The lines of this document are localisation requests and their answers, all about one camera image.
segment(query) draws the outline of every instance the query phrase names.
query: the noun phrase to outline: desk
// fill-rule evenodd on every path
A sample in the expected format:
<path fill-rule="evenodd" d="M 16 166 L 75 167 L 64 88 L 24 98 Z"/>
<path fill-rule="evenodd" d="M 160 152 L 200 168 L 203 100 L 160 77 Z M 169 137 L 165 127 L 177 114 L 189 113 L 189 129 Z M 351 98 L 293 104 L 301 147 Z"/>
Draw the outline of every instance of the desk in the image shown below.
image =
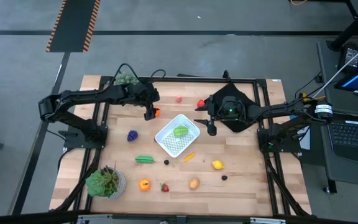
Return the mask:
<path fill-rule="evenodd" d="M 340 52 L 329 50 L 326 42 L 318 42 L 317 47 L 321 74 L 323 81 L 327 82 L 337 72 L 336 65 Z M 338 90 L 329 85 L 325 93 L 335 111 L 358 115 L 358 96 L 353 95 L 351 91 Z M 324 149 L 328 179 L 358 184 L 358 162 L 338 157 L 333 153 L 327 126 L 320 127 L 318 134 L 320 136 L 314 136 L 313 139 L 322 139 L 321 147 Z"/>
<path fill-rule="evenodd" d="M 97 89 L 100 79 L 100 76 L 84 76 L 81 90 Z M 201 130 L 200 136 L 176 159 L 154 142 L 154 136 L 178 114 L 184 114 L 189 119 L 208 118 L 206 111 L 194 111 L 196 102 L 207 98 L 224 85 L 155 82 L 154 87 L 160 93 L 160 101 L 155 106 L 161 109 L 161 115 L 151 121 L 144 120 L 144 108 L 111 105 L 106 123 L 109 126 L 108 139 L 101 151 L 99 167 L 116 166 L 117 170 L 125 174 L 127 187 L 116 200 L 93 198 L 91 212 L 271 216 L 265 164 L 257 142 L 257 124 L 241 133 L 233 133 L 222 123 L 216 122 L 218 134 L 209 136 L 205 126 L 195 123 Z M 255 100 L 251 84 L 241 83 L 236 84 L 236 87 Z M 280 80 L 267 80 L 267 89 L 271 104 L 285 101 Z M 259 95 L 263 99 L 261 88 Z M 183 97 L 181 103 L 175 101 L 177 96 Z M 75 114 L 88 119 L 92 117 L 93 108 L 94 105 L 76 106 Z M 288 117 L 274 119 L 276 123 L 286 120 Z M 127 142 L 127 134 L 132 129 L 139 133 L 139 137 L 134 142 Z M 194 158 L 184 162 L 183 159 L 192 152 L 196 153 Z M 156 162 L 137 164 L 134 158 L 138 155 L 153 156 Z M 77 184 L 83 156 L 84 149 L 77 149 L 63 158 L 50 203 L 51 209 L 58 207 Z M 289 153 L 281 153 L 281 158 L 289 191 L 303 209 L 310 213 L 298 160 Z M 165 159 L 170 161 L 169 166 L 164 165 Z M 211 162 L 215 159 L 222 160 L 226 167 L 214 170 Z M 228 179 L 221 180 L 222 175 L 227 175 Z M 188 182 L 193 177 L 200 179 L 200 187 L 196 190 L 188 188 Z M 149 178 L 152 182 L 148 192 L 141 192 L 138 188 L 139 180 L 143 178 Z M 160 191 L 162 183 L 169 185 L 168 193 Z M 280 191 L 276 188 L 275 192 L 282 213 Z M 86 190 L 83 191 L 80 208 L 84 208 L 85 198 Z"/>

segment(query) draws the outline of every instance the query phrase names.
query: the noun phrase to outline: laptop keyboard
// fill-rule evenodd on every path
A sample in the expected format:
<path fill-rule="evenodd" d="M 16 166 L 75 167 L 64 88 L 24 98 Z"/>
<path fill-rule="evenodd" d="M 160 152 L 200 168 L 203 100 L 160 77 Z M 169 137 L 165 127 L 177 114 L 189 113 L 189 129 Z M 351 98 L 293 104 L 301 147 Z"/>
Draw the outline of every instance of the laptop keyboard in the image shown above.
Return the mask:
<path fill-rule="evenodd" d="M 331 123 L 333 144 L 358 147 L 358 124 Z"/>

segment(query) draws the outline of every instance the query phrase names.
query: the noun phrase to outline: orange and black striped tape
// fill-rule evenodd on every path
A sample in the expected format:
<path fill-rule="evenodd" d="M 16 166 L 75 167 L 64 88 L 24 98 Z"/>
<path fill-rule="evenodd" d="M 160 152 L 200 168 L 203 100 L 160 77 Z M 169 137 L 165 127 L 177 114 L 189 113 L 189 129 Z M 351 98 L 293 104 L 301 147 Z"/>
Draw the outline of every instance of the orange and black striped tape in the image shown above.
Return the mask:
<path fill-rule="evenodd" d="M 55 25 L 53 26 L 52 33 L 50 34 L 50 38 L 47 45 L 47 52 L 50 52 L 50 44 L 52 43 L 53 36 L 55 35 L 57 24 L 59 24 L 60 17 L 62 16 L 63 9 L 65 8 L 66 0 L 63 0 L 62 6 L 60 6 L 59 14 L 57 15 Z"/>
<path fill-rule="evenodd" d="M 96 18 L 98 16 L 99 6 L 100 6 L 100 0 L 95 0 L 91 19 L 89 20 L 88 31 L 86 32 L 85 43 L 82 52 L 87 52 L 90 48 L 92 34 L 96 23 Z"/>

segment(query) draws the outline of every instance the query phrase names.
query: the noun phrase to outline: white cable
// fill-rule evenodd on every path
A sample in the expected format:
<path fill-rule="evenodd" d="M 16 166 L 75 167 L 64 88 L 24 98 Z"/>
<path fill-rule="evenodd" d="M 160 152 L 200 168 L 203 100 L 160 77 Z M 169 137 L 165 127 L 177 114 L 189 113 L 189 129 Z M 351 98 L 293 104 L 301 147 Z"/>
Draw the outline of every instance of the white cable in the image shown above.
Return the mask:
<path fill-rule="evenodd" d="M 316 94 L 314 94 L 314 96 L 312 97 L 312 98 L 315 98 L 324 88 L 326 88 L 327 86 L 328 86 L 328 84 L 347 66 L 347 65 L 349 65 L 349 63 L 351 63 L 355 58 L 357 58 L 358 57 L 358 53 L 357 53 L 357 55 L 355 55 L 354 57 L 352 57 L 352 59 L 350 59 L 350 61 L 348 61 L 341 69 L 339 69 L 336 73 L 335 73 L 335 75 L 330 79 L 330 80 L 328 80 L 328 82 L 319 90 L 319 91 L 317 91 L 317 93 Z"/>

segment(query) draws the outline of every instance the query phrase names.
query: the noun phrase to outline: strawberry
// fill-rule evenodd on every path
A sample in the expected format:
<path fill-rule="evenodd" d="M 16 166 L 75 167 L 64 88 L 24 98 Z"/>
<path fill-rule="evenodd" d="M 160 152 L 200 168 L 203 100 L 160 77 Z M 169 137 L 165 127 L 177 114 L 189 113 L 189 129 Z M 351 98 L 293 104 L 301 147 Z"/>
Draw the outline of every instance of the strawberry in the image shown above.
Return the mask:
<path fill-rule="evenodd" d="M 169 191 L 168 185 L 165 184 L 165 183 L 162 184 L 162 185 L 161 185 L 161 191 L 162 191 L 162 192 L 168 192 L 168 191 Z"/>

